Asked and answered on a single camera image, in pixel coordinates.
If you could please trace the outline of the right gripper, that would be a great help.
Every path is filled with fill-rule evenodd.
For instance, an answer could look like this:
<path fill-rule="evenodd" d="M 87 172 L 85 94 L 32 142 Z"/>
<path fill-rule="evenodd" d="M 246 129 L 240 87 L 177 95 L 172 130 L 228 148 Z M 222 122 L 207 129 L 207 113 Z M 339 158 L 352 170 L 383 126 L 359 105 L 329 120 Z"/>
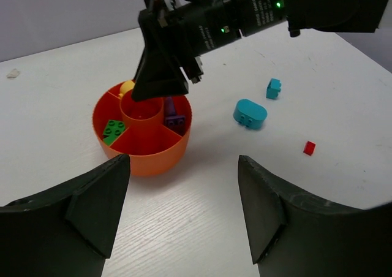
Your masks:
<path fill-rule="evenodd" d="M 133 100 L 181 96 L 202 79 L 201 55 L 241 37 L 235 0 L 144 0 L 138 16 L 145 47 Z"/>

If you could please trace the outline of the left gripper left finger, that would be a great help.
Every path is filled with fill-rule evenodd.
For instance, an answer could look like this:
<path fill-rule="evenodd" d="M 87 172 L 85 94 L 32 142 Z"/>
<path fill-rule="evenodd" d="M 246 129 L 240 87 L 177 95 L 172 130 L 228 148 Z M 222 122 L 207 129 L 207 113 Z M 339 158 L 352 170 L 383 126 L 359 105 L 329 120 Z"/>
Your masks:
<path fill-rule="evenodd" d="M 1 276 L 101 276 L 130 177 L 120 154 L 1 207 Z"/>

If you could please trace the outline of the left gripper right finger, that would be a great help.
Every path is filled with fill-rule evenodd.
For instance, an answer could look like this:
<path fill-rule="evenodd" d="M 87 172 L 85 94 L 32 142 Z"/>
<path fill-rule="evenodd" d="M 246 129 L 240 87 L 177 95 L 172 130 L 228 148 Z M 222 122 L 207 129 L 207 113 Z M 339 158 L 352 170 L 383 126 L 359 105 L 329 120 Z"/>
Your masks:
<path fill-rule="evenodd" d="M 390 276 L 391 204 L 361 210 L 238 159 L 252 262 L 260 276 Z"/>

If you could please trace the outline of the yellow lego brick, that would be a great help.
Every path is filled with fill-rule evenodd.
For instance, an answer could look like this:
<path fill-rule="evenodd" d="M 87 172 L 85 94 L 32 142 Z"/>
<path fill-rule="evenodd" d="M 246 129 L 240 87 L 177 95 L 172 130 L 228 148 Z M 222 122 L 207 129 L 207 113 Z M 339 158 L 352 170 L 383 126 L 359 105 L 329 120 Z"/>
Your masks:
<path fill-rule="evenodd" d="M 127 92 L 133 90 L 134 86 L 135 82 L 133 80 L 125 81 L 119 88 L 119 98 L 122 99 Z"/>

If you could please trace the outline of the purple lego brick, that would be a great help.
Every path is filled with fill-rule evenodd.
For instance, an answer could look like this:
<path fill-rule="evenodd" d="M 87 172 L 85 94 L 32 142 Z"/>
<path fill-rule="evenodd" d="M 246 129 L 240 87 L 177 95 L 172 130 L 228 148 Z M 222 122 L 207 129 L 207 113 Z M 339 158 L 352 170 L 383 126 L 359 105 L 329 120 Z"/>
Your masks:
<path fill-rule="evenodd" d="M 175 127 L 182 127 L 185 124 L 186 117 L 184 115 L 177 114 L 173 98 L 166 97 L 164 102 L 164 113 L 165 113 L 165 126 L 169 129 Z"/>

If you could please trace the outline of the green square lego brick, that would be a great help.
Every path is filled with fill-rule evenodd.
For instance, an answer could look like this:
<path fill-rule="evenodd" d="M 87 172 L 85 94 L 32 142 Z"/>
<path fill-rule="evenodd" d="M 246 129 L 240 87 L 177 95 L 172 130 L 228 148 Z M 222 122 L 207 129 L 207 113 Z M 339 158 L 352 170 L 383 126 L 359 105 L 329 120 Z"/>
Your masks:
<path fill-rule="evenodd" d="M 104 143 L 111 145 L 125 130 L 126 125 L 122 121 L 108 120 L 103 131 Z"/>

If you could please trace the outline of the teal rounded lego brick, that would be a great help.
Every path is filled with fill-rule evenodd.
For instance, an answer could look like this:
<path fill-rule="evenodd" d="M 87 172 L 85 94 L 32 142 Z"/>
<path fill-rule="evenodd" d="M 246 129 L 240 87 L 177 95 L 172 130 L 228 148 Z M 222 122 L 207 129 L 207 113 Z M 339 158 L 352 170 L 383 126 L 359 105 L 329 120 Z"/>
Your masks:
<path fill-rule="evenodd" d="M 233 118 L 238 124 L 252 130 L 261 129 L 267 116 L 265 107 L 249 99 L 240 99 L 233 112 Z"/>

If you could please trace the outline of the small teal lego brick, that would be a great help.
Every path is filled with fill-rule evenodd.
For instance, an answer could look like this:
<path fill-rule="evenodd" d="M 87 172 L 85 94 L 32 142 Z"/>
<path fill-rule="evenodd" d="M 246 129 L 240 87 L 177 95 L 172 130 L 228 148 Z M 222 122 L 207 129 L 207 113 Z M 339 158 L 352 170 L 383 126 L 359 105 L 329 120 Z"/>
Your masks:
<path fill-rule="evenodd" d="M 281 81 L 276 78 L 272 78 L 266 88 L 266 98 L 267 99 L 277 99 L 281 92 Z"/>

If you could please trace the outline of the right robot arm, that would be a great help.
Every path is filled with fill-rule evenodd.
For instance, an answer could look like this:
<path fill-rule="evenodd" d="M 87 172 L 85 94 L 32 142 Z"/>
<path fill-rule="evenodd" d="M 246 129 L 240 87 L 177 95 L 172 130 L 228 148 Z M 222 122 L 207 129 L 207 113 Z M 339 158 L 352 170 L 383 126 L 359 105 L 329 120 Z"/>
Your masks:
<path fill-rule="evenodd" d="M 201 55 L 287 22 L 304 29 L 372 33 L 390 0 L 144 0 L 145 41 L 132 98 L 185 95 L 203 75 Z"/>

